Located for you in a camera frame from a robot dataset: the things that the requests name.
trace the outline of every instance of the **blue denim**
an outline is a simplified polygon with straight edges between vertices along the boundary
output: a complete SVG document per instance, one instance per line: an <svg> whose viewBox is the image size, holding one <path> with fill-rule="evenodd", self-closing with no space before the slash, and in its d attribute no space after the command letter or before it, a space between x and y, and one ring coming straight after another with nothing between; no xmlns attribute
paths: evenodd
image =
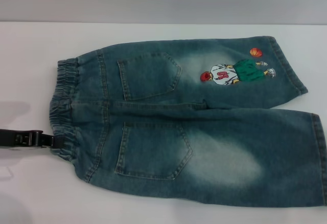
<svg viewBox="0 0 327 224"><path fill-rule="evenodd" d="M53 153L116 192L245 207L327 204L320 119L273 37L118 44L58 63Z"/></svg>

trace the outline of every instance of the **pant leg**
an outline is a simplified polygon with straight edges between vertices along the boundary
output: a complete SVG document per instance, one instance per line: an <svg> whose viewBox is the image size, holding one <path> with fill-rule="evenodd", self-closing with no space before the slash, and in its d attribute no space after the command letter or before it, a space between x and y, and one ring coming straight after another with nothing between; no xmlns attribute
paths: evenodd
<svg viewBox="0 0 327 224"><path fill-rule="evenodd" d="M206 204L326 205L326 147L317 115L277 109L126 114L111 109L91 184Z"/></svg>
<svg viewBox="0 0 327 224"><path fill-rule="evenodd" d="M134 42L98 55L117 101L271 108L307 93L273 37Z"/></svg>

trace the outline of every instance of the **white table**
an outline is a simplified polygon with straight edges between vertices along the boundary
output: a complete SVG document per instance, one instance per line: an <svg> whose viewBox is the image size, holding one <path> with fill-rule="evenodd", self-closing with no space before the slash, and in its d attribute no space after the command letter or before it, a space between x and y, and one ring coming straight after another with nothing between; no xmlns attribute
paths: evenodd
<svg viewBox="0 0 327 224"><path fill-rule="evenodd" d="M58 60L116 43L272 35L309 93L283 109L327 131L327 26L0 23L0 128L51 133ZM119 194L79 180L48 149L0 149L0 223L327 223L327 208L259 209Z"/></svg>

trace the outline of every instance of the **gray wall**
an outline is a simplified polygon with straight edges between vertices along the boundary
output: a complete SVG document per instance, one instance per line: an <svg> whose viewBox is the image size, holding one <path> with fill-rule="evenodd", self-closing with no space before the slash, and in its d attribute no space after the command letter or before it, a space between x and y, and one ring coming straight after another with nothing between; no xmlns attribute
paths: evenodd
<svg viewBox="0 0 327 224"><path fill-rule="evenodd" d="M0 0L0 20L327 24L327 0Z"/></svg>

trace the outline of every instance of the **basketball embroidery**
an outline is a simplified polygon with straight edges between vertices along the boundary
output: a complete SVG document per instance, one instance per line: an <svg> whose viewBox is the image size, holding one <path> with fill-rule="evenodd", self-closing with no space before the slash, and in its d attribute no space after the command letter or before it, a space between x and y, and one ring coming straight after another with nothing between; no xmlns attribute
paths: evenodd
<svg viewBox="0 0 327 224"><path fill-rule="evenodd" d="M262 51L258 48L253 48L250 50L250 55L252 55L253 57L261 57Z"/></svg>
<svg viewBox="0 0 327 224"><path fill-rule="evenodd" d="M211 71L204 72L200 76L202 82L214 81L219 85L235 84L237 82L251 82L266 77L275 77L276 72L273 68L260 70L257 66L267 66L263 61L255 62L252 59L243 59L235 65L218 64L211 68Z"/></svg>

